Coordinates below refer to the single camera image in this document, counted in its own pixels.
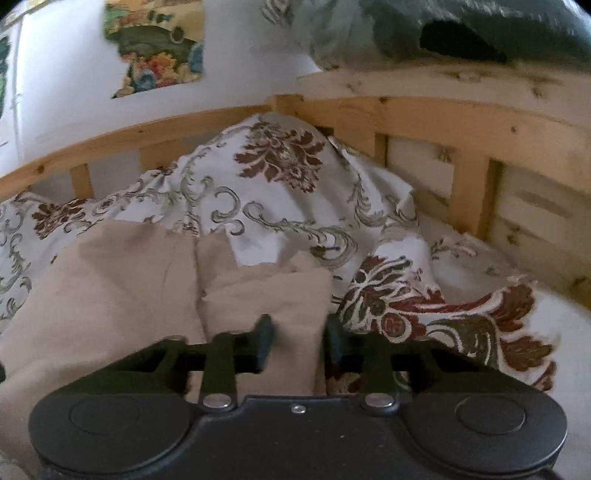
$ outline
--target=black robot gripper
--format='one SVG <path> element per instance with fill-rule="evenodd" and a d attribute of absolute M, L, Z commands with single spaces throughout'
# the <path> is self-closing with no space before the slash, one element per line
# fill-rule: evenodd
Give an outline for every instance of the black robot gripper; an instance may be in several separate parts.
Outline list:
<path fill-rule="evenodd" d="M 44 480 L 448 480 L 558 478 L 567 423 L 549 396 L 436 340 L 391 344 L 330 317 L 328 371 L 361 375 L 351 396 L 250 396 L 275 328 L 207 345 L 165 339 L 41 400 L 29 431 Z M 191 372 L 203 371 L 188 403 Z M 394 372 L 406 372 L 408 388 Z"/>

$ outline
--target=black circular pad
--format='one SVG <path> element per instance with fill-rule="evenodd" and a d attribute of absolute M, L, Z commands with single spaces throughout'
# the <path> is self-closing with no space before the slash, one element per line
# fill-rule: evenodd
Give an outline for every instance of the black circular pad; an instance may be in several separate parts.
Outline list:
<path fill-rule="evenodd" d="M 128 472 L 168 453 L 190 425 L 175 394 L 49 395 L 33 409 L 29 433 L 48 463 L 95 475 Z"/>
<path fill-rule="evenodd" d="M 518 475 L 553 460 L 566 416 L 549 396 L 532 393 L 421 393 L 405 421 L 429 454 L 463 473 Z"/>
<path fill-rule="evenodd" d="M 456 408 L 457 418 L 477 433 L 506 435 L 516 432 L 525 423 L 525 410 L 505 397 L 473 395 Z"/>

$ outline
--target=wooden headboard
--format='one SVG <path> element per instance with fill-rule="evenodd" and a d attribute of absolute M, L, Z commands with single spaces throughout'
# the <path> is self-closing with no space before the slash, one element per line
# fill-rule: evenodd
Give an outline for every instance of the wooden headboard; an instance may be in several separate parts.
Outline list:
<path fill-rule="evenodd" d="M 281 95 L 267 105 L 197 112 L 136 125 L 39 158 L 0 178 L 6 198 L 53 174 L 70 170 L 78 197 L 93 197 L 88 163 L 140 149 L 144 171 L 189 153 L 186 138 L 217 132 L 259 112 L 294 115 L 387 166 L 388 138 L 446 147 L 453 164 L 448 223 L 486 236 L 501 163 L 526 168 L 591 194 L 591 132 L 536 113 L 438 98 L 355 97 L 306 100 Z"/>

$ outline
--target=beige cloth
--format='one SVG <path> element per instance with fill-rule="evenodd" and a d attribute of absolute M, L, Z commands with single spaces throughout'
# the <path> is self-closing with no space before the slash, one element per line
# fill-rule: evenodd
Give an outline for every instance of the beige cloth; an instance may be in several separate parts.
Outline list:
<path fill-rule="evenodd" d="M 0 450 L 37 471 L 27 421 L 45 395 L 163 337 L 203 343 L 249 330 L 262 313 L 279 341 L 265 373 L 239 376 L 239 394 L 311 395 L 331 280 L 305 253 L 283 267 L 239 267 L 223 233 L 195 249 L 189 233 L 99 223 L 62 250 L 0 337 Z"/>

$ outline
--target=wooden plank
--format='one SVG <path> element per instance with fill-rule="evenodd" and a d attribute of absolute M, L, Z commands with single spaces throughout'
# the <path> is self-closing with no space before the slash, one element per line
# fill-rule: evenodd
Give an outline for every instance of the wooden plank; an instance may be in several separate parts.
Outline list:
<path fill-rule="evenodd" d="M 492 103 L 591 128 L 591 76 L 539 64 L 500 66 L 472 61 L 403 64 L 392 70 L 313 73 L 298 78 L 306 99 L 427 97 Z"/>
<path fill-rule="evenodd" d="M 72 187 L 74 188 L 76 198 L 86 200 L 95 197 L 95 191 L 93 190 L 92 182 L 90 181 L 88 163 L 71 168 L 70 177 L 72 178 Z"/>
<path fill-rule="evenodd" d="M 591 194 L 591 131 L 528 112 L 431 98 L 301 100 L 295 112 L 313 125 L 346 122 L 470 151 Z"/>
<path fill-rule="evenodd" d="M 184 138 L 167 140 L 139 149 L 139 163 L 142 172 L 168 168 L 180 156 L 191 153 L 194 149 Z"/>
<path fill-rule="evenodd" d="M 455 151 L 452 163 L 448 223 L 461 233 L 483 239 L 493 211 L 500 164 L 465 151 Z"/>
<path fill-rule="evenodd" d="M 505 169 L 496 215 L 591 262 L 591 199 L 520 168 Z"/>
<path fill-rule="evenodd" d="M 416 189 L 433 192 L 442 199 L 452 196 L 453 165 L 441 155 L 442 147 L 407 138 L 390 137 L 388 169 Z"/>
<path fill-rule="evenodd" d="M 559 293 L 587 305 L 591 262 L 561 250 L 542 238 L 498 216 L 491 220 L 486 241 L 520 269 L 531 272 Z"/>
<path fill-rule="evenodd" d="M 284 115 L 295 115 L 295 105 L 301 101 L 299 95 L 273 95 L 267 99 L 267 105 L 274 112 Z"/>
<path fill-rule="evenodd" d="M 254 105 L 188 113 L 91 138 L 29 162 L 0 177 L 0 198 L 15 195 L 28 185 L 94 160 L 168 140 L 220 131 L 255 113 L 268 111 L 267 105 Z"/>
<path fill-rule="evenodd" d="M 449 218 L 449 201 L 421 188 L 413 190 L 414 203 L 419 212 L 445 222 Z"/>
<path fill-rule="evenodd" d="M 375 160 L 381 167 L 386 166 L 388 151 L 388 137 L 386 135 L 373 132 L 361 126 L 352 128 L 350 125 L 336 126 L 334 135 L 345 145 L 353 147 L 355 150 Z"/>

